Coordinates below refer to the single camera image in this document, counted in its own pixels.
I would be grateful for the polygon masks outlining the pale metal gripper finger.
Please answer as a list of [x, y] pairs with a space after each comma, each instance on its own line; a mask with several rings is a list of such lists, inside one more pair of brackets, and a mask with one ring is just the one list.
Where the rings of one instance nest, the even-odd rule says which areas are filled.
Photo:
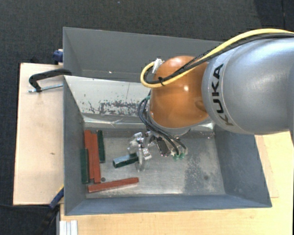
[[135, 163], [137, 171], [145, 171], [148, 169], [152, 155], [148, 148], [138, 149], [138, 161]]
[[144, 136], [142, 132], [135, 133], [129, 142], [127, 151], [129, 154], [138, 153], [139, 149], [142, 148], [144, 144]]

